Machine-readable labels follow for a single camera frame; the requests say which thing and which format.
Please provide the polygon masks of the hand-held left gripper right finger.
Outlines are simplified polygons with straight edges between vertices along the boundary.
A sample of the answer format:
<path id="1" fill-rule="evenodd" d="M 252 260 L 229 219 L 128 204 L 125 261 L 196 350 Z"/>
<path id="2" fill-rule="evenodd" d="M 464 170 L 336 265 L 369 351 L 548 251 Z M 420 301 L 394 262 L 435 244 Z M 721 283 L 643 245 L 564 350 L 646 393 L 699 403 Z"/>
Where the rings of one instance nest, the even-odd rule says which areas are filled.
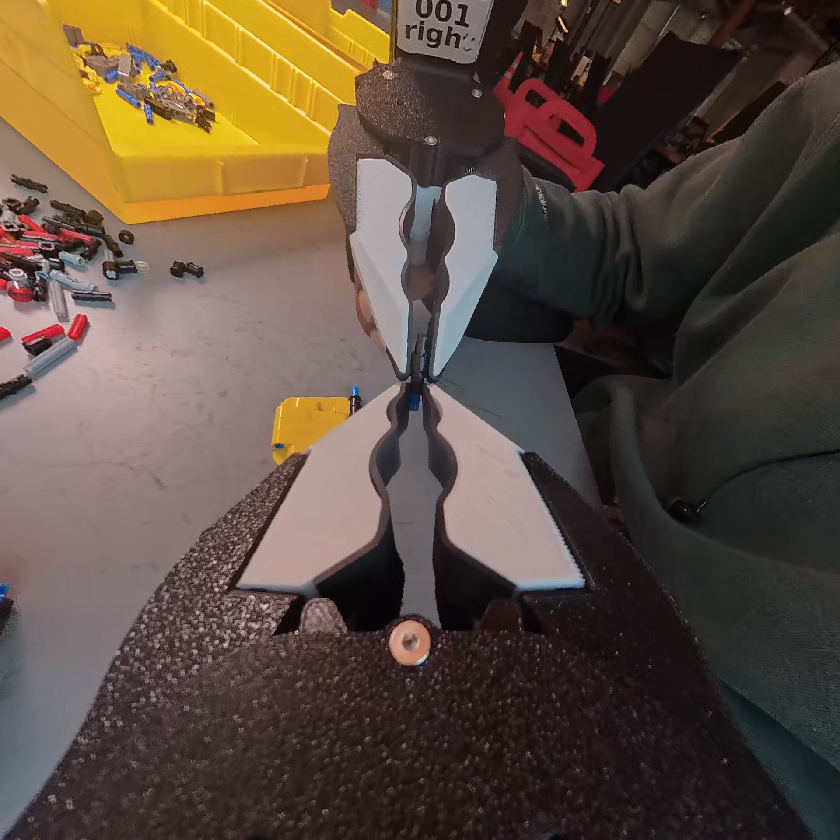
<path id="1" fill-rule="evenodd" d="M 524 450 L 436 385 L 423 411 L 447 546 L 516 595 L 584 588 Z"/>

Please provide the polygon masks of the heap of blue grey parts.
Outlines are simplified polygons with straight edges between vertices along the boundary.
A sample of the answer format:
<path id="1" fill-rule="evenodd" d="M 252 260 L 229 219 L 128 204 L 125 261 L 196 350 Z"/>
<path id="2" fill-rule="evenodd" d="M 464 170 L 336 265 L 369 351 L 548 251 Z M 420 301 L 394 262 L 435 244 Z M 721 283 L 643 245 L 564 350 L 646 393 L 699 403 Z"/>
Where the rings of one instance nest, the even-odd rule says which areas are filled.
<path id="1" fill-rule="evenodd" d="M 211 133 L 217 114 L 212 99 L 188 87 L 173 60 L 161 61 L 130 42 L 122 45 L 87 39 L 76 26 L 62 30 L 83 84 L 94 96 L 110 89 L 143 113 L 145 121 L 177 121 Z"/>

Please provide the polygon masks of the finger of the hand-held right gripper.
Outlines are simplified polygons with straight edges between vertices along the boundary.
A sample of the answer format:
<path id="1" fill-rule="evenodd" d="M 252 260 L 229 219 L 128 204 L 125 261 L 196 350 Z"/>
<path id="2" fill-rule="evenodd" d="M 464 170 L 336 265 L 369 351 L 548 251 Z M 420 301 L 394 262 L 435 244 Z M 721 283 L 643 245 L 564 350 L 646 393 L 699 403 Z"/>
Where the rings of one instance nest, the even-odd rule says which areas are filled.
<path id="1" fill-rule="evenodd" d="M 432 217 L 437 257 L 430 301 L 426 378 L 436 382 L 463 339 L 497 263 L 497 184 L 468 174 L 443 187 Z"/>
<path id="2" fill-rule="evenodd" d="M 401 381 L 410 376 L 414 311 L 422 296 L 404 230 L 413 222 L 416 191 L 408 170 L 392 158 L 364 156 L 357 161 L 355 229 L 349 237 L 353 275 L 360 278 Z"/>

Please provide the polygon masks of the red plastic case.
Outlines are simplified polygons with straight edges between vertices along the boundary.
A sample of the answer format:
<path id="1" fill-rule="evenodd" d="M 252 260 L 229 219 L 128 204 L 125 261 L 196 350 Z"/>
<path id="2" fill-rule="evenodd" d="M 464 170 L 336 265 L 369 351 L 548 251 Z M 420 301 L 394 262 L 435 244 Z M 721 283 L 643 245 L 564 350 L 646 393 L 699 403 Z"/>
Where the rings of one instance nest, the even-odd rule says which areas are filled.
<path id="1" fill-rule="evenodd" d="M 526 79 L 515 91 L 510 81 L 502 77 L 493 90 L 505 110 L 505 134 L 560 173 L 571 191 L 589 190 L 604 168 L 595 157 L 592 122 L 543 81 Z"/>

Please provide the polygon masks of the person's green sweatshirt torso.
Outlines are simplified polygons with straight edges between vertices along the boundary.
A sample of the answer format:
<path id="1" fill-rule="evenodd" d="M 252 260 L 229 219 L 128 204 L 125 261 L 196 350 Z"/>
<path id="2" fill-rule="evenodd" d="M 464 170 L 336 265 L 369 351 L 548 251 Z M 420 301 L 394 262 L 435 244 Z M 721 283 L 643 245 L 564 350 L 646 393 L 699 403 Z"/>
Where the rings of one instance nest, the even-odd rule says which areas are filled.
<path id="1" fill-rule="evenodd" d="M 602 498 L 706 649 L 750 746 L 838 838 L 838 373 L 749 368 L 737 339 L 685 382 L 582 358 L 573 397 Z M 701 522 L 669 516 L 707 500 Z"/>

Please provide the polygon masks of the yellow lego block assembly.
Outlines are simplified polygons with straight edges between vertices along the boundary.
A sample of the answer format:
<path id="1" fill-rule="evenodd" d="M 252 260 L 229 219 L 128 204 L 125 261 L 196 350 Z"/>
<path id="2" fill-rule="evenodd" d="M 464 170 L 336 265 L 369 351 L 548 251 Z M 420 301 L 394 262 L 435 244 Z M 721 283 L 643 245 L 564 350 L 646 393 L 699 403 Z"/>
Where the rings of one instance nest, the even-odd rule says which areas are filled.
<path id="1" fill-rule="evenodd" d="M 305 453 L 349 418 L 349 397 L 293 396 L 278 405 L 272 425 L 272 458 L 280 466 Z"/>

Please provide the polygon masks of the yellow plastic bin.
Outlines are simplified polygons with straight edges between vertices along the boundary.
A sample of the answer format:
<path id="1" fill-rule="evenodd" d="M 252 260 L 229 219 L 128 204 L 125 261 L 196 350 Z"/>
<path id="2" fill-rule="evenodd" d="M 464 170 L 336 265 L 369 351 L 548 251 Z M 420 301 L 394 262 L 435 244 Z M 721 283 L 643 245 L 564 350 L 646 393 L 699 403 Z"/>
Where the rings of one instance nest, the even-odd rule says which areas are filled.
<path id="1" fill-rule="evenodd" d="M 258 40 L 206 2 L 2 2 L 2 118 L 127 223 L 319 200 L 329 188 L 327 144 L 338 115 L 322 97 L 309 118 L 213 35 Z M 102 45 L 131 43 L 208 96 L 210 133 L 144 112 L 108 85 L 93 95 L 63 26 Z"/>
<path id="2" fill-rule="evenodd" d="M 330 132 L 355 79 L 386 63 L 390 36 L 329 1 L 187 2 L 190 24 L 295 110 Z"/>

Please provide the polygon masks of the person's right hand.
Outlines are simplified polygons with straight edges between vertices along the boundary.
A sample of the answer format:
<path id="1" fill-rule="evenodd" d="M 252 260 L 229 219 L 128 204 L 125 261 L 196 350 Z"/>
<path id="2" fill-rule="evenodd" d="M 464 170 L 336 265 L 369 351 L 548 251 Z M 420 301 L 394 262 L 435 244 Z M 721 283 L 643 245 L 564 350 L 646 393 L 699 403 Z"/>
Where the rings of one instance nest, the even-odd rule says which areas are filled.
<path id="1" fill-rule="evenodd" d="M 364 291 L 361 279 L 353 276 L 354 306 L 356 317 L 365 335 L 373 342 L 374 346 L 383 355 L 387 355 L 385 343 L 375 323 L 375 317 L 371 309 L 370 301 Z"/>

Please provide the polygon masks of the pile of small lego pieces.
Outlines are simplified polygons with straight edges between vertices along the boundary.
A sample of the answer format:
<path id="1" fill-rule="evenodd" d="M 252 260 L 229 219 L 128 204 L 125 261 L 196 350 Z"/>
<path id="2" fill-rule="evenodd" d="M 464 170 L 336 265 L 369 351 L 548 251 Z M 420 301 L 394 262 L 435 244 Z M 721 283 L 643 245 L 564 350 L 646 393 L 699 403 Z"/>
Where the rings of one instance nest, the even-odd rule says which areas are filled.
<path id="1" fill-rule="evenodd" d="M 9 179 L 27 195 L 2 197 L 2 298 L 18 308 L 48 307 L 55 322 L 19 339 L 25 364 L 20 374 L 2 382 L 2 401 L 33 387 L 85 339 L 89 316 L 86 309 L 70 314 L 69 298 L 84 308 L 108 308 L 111 285 L 150 269 L 123 253 L 122 245 L 134 244 L 132 230 L 120 229 L 113 237 L 97 210 L 55 198 L 37 217 L 39 196 L 48 195 L 48 186 L 16 174 Z"/>

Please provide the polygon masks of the person's right forearm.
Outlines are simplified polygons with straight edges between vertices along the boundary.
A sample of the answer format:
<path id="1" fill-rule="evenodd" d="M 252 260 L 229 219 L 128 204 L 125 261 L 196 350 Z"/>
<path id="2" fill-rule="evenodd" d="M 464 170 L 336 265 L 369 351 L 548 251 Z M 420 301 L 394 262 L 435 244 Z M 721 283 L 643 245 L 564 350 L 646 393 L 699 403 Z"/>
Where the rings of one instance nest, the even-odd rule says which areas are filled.
<path id="1" fill-rule="evenodd" d="M 838 87 L 838 64 L 814 71 L 647 188 L 569 193 L 524 173 L 468 336 L 546 343 L 573 320 L 625 321 L 674 330 L 680 383 L 733 340 L 759 372 L 838 373 Z"/>

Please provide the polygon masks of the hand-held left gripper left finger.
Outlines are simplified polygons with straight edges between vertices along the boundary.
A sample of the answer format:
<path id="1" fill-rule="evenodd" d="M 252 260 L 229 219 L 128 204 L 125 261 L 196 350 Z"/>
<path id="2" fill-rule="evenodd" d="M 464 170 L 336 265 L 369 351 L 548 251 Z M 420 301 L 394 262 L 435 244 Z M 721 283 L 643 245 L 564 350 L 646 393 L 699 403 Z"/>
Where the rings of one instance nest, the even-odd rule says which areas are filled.
<path id="1" fill-rule="evenodd" d="M 400 465 L 403 396 L 402 385 L 391 386 L 305 452 L 237 588 L 324 595 L 382 543 L 391 522 L 387 484 Z"/>

